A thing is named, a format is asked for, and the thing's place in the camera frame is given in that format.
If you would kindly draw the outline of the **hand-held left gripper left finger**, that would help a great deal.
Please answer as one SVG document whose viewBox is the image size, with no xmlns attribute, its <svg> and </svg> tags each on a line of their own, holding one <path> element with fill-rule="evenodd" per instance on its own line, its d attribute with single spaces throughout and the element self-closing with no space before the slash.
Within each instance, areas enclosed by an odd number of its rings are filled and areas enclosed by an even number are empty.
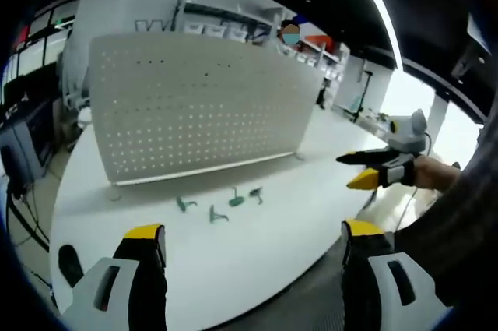
<svg viewBox="0 0 498 331">
<path fill-rule="evenodd" d="M 72 303 L 62 319 L 70 330 L 165 330 L 165 227 L 135 227 L 114 255 L 71 281 Z"/>
</svg>

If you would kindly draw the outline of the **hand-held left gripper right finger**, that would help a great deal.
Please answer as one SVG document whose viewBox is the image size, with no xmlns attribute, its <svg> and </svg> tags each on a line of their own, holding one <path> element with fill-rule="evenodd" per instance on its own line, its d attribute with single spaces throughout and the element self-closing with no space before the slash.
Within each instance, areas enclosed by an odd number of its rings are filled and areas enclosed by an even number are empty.
<svg viewBox="0 0 498 331">
<path fill-rule="evenodd" d="M 394 235 L 361 221 L 342 222 L 345 330 L 433 330 L 448 313 L 435 283 L 396 252 Z"/>
</svg>

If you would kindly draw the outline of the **person's right hand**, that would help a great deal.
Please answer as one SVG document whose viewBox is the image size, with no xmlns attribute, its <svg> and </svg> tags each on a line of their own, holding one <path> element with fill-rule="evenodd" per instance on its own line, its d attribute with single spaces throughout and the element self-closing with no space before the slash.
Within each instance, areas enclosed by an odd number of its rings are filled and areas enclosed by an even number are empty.
<svg viewBox="0 0 498 331">
<path fill-rule="evenodd" d="M 421 189 L 446 192 L 460 177 L 461 170 L 428 157 L 419 156 L 414 161 L 414 186 Z"/>
</svg>

